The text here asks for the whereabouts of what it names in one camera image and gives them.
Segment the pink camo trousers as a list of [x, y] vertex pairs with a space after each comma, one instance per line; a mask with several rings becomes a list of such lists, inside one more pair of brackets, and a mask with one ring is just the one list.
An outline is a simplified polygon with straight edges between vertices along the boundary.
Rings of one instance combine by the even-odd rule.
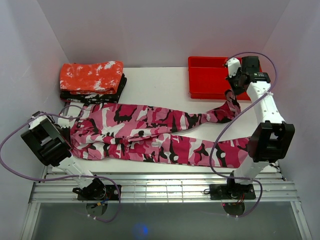
[[70, 129], [71, 153], [90, 161], [113, 158], [236, 169], [248, 156], [248, 137], [214, 143], [180, 135], [205, 123], [231, 122], [241, 107], [231, 90], [225, 97], [222, 106], [204, 113], [136, 104], [85, 105]]

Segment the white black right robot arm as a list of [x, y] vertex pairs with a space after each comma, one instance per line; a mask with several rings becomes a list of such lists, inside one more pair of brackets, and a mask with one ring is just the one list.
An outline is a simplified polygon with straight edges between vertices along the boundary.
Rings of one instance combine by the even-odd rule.
[[257, 127], [248, 140], [248, 156], [227, 179], [226, 194], [232, 198], [255, 199], [253, 181], [269, 164], [283, 159], [295, 133], [293, 124], [286, 123], [271, 93], [271, 80], [261, 71], [258, 56], [235, 57], [226, 61], [226, 77], [235, 95], [246, 93], [257, 119]]

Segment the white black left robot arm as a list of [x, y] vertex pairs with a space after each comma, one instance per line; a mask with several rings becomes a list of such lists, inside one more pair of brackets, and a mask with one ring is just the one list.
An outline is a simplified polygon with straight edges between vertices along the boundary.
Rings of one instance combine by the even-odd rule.
[[78, 187], [72, 191], [79, 197], [90, 201], [106, 198], [107, 190], [103, 182], [78, 163], [71, 153], [70, 143], [63, 136], [62, 128], [51, 117], [40, 111], [34, 113], [28, 130], [21, 138], [43, 165], [73, 175]]

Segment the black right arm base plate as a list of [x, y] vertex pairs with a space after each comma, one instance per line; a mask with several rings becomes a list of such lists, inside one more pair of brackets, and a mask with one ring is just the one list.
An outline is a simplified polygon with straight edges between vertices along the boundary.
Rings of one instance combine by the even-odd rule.
[[227, 184], [210, 184], [209, 195], [211, 200], [255, 200], [256, 194], [252, 184], [236, 183], [231, 187]]

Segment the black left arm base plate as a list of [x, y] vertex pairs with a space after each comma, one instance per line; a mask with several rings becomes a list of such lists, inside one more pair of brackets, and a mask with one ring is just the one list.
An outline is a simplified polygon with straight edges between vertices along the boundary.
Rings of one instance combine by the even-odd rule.
[[84, 197], [78, 193], [76, 199], [79, 201], [98, 202], [101, 202], [103, 200], [118, 201], [119, 194], [122, 192], [122, 185], [118, 184], [117, 187], [118, 188], [116, 188], [114, 185], [106, 184], [101, 190], [95, 191], [87, 197]]

